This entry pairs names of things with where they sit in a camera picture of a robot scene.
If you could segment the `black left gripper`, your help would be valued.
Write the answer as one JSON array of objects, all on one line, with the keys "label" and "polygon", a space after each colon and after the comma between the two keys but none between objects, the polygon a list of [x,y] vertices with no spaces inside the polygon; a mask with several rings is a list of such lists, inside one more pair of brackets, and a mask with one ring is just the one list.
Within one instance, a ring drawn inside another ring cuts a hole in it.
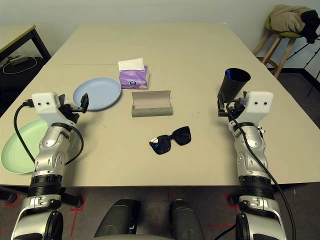
[{"label": "black left gripper", "polygon": [[[67,103],[67,96],[66,94],[62,94],[58,96],[60,103]],[[87,93],[85,93],[80,101],[81,105],[80,107],[73,108],[70,104],[61,104],[58,108],[59,111],[70,121],[72,121],[74,124],[77,123],[80,115],[79,113],[86,113],[89,106],[89,96]]]}]

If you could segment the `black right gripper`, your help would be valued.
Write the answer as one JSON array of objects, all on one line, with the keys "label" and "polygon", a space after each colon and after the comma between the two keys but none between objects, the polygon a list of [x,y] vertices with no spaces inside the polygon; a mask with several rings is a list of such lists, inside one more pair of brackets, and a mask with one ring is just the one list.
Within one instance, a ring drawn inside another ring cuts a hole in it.
[{"label": "black right gripper", "polygon": [[[233,104],[233,106],[226,107],[224,93],[219,91],[217,95],[217,107],[219,117],[228,117],[228,120],[232,121],[233,118],[237,119],[240,116],[240,114],[244,111],[244,106],[241,105],[239,101],[231,101],[231,103]],[[228,114],[227,109],[229,110],[233,118]]]}]

